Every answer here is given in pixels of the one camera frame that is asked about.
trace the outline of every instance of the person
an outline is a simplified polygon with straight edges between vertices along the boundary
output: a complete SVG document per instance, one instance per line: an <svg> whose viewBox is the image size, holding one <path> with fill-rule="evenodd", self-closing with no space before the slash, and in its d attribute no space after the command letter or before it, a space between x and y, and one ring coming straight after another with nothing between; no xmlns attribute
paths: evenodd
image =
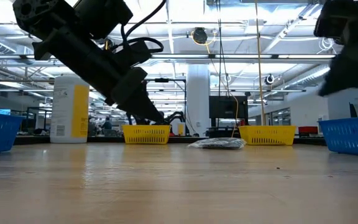
<svg viewBox="0 0 358 224"><path fill-rule="evenodd" d="M112 130L112 124L110 123L110 118L109 117L106 118L106 121L102 125L102 128L105 129L105 130Z"/></svg>
<svg viewBox="0 0 358 224"><path fill-rule="evenodd" d="M92 121L92 117L88 118L88 136L94 136L96 134L96 125Z"/></svg>

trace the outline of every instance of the yellow label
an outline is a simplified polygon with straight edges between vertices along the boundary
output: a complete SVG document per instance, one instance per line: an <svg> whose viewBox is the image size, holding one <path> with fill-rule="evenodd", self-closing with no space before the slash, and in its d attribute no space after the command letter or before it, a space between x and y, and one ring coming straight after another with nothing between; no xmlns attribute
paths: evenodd
<svg viewBox="0 0 358 224"><path fill-rule="evenodd" d="M73 120L71 121L71 136L73 138L86 138L88 136L89 94L88 86L74 86Z"/></svg>

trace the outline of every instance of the clear plastic bag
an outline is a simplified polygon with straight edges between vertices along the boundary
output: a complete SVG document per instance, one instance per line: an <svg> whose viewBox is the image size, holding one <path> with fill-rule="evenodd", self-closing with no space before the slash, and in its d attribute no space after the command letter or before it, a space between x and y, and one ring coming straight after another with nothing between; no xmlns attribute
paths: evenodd
<svg viewBox="0 0 358 224"><path fill-rule="evenodd" d="M194 142L187 147L198 149L241 149L246 142L239 138L211 138Z"/></svg>

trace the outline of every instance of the yellow cable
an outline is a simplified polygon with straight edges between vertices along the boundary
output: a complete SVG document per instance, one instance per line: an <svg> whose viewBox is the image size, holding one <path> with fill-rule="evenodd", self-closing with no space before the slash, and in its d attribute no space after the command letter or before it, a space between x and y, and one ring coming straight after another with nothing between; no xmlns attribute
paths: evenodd
<svg viewBox="0 0 358 224"><path fill-rule="evenodd" d="M208 54L210 54L211 52L209 51L209 47L208 45L209 44L212 44L215 40L216 40L216 33L214 33L214 38L209 42L209 43L205 43L205 44L199 44L197 43L195 40L194 40L194 31L191 33L191 39L193 40L193 42L197 45L201 45L201 46L205 46L206 47L206 50L208 51ZM234 98L234 100L236 101L236 105L237 105L237 108L236 108L236 121L234 122L234 127L233 127L233 132L231 133L231 137L233 138L234 137L234 131L236 130L236 127L237 127L237 119L238 119L238 113L239 113L239 102L237 100L237 98L229 91L229 88L228 86L226 86L223 82L222 82L222 79L221 77L219 77L221 83L223 84L224 88L229 92L229 94Z"/></svg>
<svg viewBox="0 0 358 224"><path fill-rule="evenodd" d="M208 47L208 45L205 45L205 47L206 47L206 51L208 51L208 54L210 54L211 52L209 52L209 47Z"/></svg>
<svg viewBox="0 0 358 224"><path fill-rule="evenodd" d="M260 115L262 118L262 126L266 125L266 118L265 118L265 108L264 108L264 94L262 91L262 67L260 62L260 32L259 32L259 23L258 23L258 0L255 0L255 12L256 12L256 33L257 33L257 40L258 40L258 65L259 65L259 95L260 101L262 104L260 105L262 109L262 114Z"/></svg>

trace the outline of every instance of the table surface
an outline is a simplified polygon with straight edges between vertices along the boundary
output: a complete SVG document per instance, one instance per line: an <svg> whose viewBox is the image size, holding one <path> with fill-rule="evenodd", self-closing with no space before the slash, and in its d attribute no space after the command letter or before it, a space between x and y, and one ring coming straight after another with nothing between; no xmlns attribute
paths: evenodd
<svg viewBox="0 0 358 224"><path fill-rule="evenodd" d="M358 156L39 144L0 154L0 223L358 223Z"/></svg>

